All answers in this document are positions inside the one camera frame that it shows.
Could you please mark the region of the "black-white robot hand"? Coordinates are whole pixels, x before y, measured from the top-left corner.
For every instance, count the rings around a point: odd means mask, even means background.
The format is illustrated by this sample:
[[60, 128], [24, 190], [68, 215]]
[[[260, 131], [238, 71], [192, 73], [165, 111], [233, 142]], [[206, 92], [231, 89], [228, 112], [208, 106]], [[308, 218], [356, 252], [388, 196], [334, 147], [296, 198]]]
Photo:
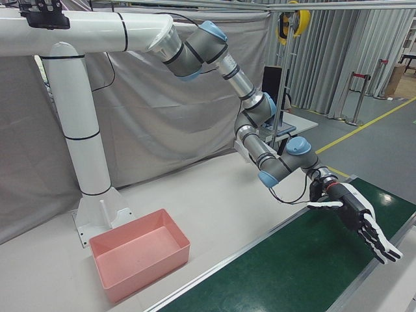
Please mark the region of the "black-white robot hand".
[[307, 207], [335, 211], [343, 224], [364, 240], [380, 263], [387, 264], [402, 258], [402, 252], [387, 240], [376, 222], [374, 207], [355, 187], [349, 183], [334, 182], [328, 185], [326, 194], [330, 201], [309, 201]]

